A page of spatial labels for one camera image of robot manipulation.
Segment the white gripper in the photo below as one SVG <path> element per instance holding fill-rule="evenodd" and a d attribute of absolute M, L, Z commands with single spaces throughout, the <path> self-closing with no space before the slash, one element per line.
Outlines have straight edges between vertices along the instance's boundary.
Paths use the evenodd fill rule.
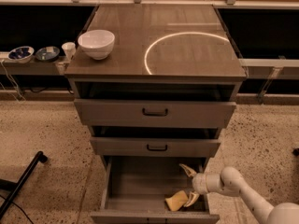
<path fill-rule="evenodd" d="M 187 177 L 192 177 L 192 186 L 194 191 L 189 193 L 188 201 L 184 204 L 184 207 L 190 207 L 196 203 L 200 194 L 208 194 L 209 190 L 207 188 L 207 181 L 205 174 L 197 174 L 193 168 L 181 163 L 179 165 L 187 175 Z"/>

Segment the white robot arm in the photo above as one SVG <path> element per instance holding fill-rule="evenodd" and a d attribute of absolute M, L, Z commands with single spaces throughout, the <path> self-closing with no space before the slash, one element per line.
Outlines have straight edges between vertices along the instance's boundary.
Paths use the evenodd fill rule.
<path fill-rule="evenodd" d="M 299 205 L 281 203 L 273 206 L 253 189 L 234 167 L 224 167 L 219 174 L 197 173 L 186 164 L 179 165 L 192 179 L 193 190 L 184 204 L 189 207 L 200 195 L 218 193 L 223 196 L 240 197 L 259 224 L 299 224 Z"/>

